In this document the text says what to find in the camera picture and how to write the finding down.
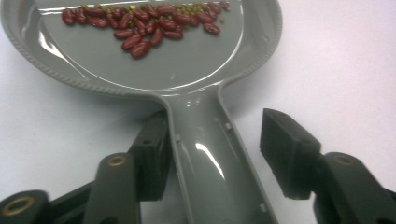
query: white surface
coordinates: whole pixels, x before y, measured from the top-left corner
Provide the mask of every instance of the white surface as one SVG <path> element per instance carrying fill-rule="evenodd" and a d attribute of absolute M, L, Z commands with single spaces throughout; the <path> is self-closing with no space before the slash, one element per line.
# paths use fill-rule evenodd
<path fill-rule="evenodd" d="M 316 223 L 312 201 L 285 199 L 259 152 L 262 109 L 289 114 L 323 153 L 359 158 L 396 190 L 396 2 L 280 5 L 284 29 L 275 55 L 223 96 L 279 223 Z M 144 119 L 161 108 L 58 83 L 30 65 L 4 32 L 0 46 L 0 201 L 28 189 L 55 199 L 91 181 L 99 161 L 126 151 Z M 164 209 L 144 211 L 148 223 L 183 223 L 165 212 L 181 206 L 175 182 L 170 189 Z"/>

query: gray plastic pan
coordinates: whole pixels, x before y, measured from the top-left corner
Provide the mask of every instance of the gray plastic pan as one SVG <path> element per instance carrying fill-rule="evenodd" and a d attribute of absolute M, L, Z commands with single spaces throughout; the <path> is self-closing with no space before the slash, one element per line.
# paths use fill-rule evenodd
<path fill-rule="evenodd" d="M 276 0 L 228 2 L 232 9 L 221 14 L 225 23 L 219 36 L 201 25 L 180 41 L 165 39 L 141 60 L 120 49 L 110 28 L 70 27 L 60 13 L 81 4 L 164 1 L 3 0 L 1 16 L 14 46 L 50 77 L 87 91 L 164 105 L 190 224 L 276 223 L 219 94 L 273 54 L 281 11 Z"/>

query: gray handle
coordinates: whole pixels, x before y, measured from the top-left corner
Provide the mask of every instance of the gray handle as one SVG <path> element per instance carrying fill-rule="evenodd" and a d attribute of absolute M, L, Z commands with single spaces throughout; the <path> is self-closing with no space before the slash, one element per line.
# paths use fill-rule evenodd
<path fill-rule="evenodd" d="M 276 223 L 217 95 L 205 91 L 165 100 L 189 223 Z"/>

